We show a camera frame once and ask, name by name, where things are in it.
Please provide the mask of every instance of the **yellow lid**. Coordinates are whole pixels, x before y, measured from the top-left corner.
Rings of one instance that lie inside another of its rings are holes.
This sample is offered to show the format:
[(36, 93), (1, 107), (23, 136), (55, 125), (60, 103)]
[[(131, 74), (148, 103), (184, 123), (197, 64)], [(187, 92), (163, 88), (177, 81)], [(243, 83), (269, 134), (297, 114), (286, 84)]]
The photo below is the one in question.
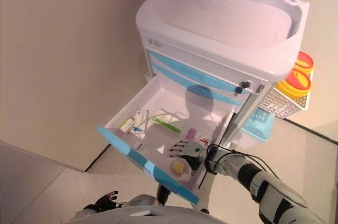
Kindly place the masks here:
[(172, 171), (175, 175), (182, 175), (185, 171), (185, 164), (182, 161), (174, 161)]

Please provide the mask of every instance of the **drawer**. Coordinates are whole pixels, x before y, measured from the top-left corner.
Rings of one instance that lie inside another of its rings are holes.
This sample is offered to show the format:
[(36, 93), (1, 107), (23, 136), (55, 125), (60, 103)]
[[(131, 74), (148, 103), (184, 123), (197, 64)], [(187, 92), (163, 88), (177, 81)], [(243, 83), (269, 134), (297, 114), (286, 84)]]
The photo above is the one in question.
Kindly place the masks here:
[(177, 62), (189, 65), (190, 67), (193, 67), (204, 73), (208, 73), (213, 77), (234, 86), (238, 86), (238, 84), (242, 81), (250, 81), (251, 86), (246, 90), (251, 94), (257, 94), (256, 90), (259, 88), (259, 86), (266, 85), (268, 83), (264, 79), (260, 79), (248, 73), (238, 71), (236, 68), (227, 67), (224, 64), (220, 64), (204, 56), (194, 54), (173, 45), (169, 45), (161, 40), (145, 36), (144, 34), (141, 34), (141, 39), (146, 53), (154, 51)]
[(250, 95), (247, 90), (243, 90), (241, 94), (235, 95), (235, 88), (237, 87), (235, 85), (220, 80), (210, 74), (193, 69), (188, 65), (169, 59), (156, 52), (150, 51), (149, 55), (154, 73), (159, 70), (162, 72), (166, 71), (169, 74), (174, 73), (193, 84), (210, 89), (214, 95), (220, 94), (223, 96), (224, 102), (228, 104), (229, 110), (234, 110), (235, 113), (239, 112)]
[[(170, 169), (174, 158), (170, 157), (169, 149), (185, 139), (190, 128), (211, 136), (212, 143), (218, 144), (233, 115), (227, 104), (209, 98), (202, 89), (198, 85), (185, 87), (159, 71), (105, 126), (98, 127), (114, 148), (158, 183), (192, 204), (199, 201), (197, 191), (206, 173), (205, 167), (201, 165), (193, 175), (188, 170), (183, 176), (177, 176)], [(161, 128), (151, 120), (152, 114), (159, 108), (179, 118), (184, 124), (179, 135)], [(149, 110), (146, 133), (125, 134), (119, 126), (125, 119), (134, 117), (137, 110)]]

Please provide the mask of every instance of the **white wire basket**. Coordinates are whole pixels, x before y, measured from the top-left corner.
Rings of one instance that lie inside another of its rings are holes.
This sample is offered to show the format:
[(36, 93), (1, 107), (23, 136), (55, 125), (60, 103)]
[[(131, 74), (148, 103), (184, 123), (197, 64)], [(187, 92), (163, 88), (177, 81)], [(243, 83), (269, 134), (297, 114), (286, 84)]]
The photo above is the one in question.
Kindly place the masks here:
[[(311, 72), (309, 76), (312, 81), (313, 72)], [(300, 97), (296, 100), (291, 100), (278, 89), (273, 88), (273, 90), (266, 95), (260, 104), (260, 107), (273, 113), (277, 117), (286, 118), (300, 110), (307, 110), (310, 94), (311, 92), (309, 92), (306, 96)]]

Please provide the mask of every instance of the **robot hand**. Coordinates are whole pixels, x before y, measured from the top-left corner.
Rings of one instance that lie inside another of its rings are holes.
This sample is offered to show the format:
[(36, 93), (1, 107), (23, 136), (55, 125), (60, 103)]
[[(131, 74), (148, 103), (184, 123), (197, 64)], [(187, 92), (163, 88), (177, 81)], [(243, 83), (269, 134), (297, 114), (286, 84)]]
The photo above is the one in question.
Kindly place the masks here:
[(179, 141), (170, 149), (170, 157), (178, 156), (185, 159), (189, 163), (191, 169), (196, 171), (202, 163), (202, 161), (200, 161), (200, 153), (203, 150), (203, 146), (197, 142)]
[(117, 196), (115, 196), (117, 193), (118, 191), (109, 192), (108, 194), (98, 199), (95, 204), (89, 204), (84, 209), (94, 209), (97, 212), (104, 212), (107, 210), (115, 209), (116, 203), (114, 202), (114, 200), (117, 199)]

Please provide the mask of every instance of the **keyhole lock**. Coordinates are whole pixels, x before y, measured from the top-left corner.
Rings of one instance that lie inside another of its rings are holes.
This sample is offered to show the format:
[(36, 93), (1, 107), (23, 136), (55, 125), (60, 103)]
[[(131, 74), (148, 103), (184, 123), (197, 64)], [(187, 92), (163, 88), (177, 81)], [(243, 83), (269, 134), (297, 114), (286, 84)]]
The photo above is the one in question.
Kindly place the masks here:
[(241, 94), (243, 89), (250, 88), (251, 82), (250, 81), (242, 81), (239, 83), (239, 86), (234, 89), (234, 96)]

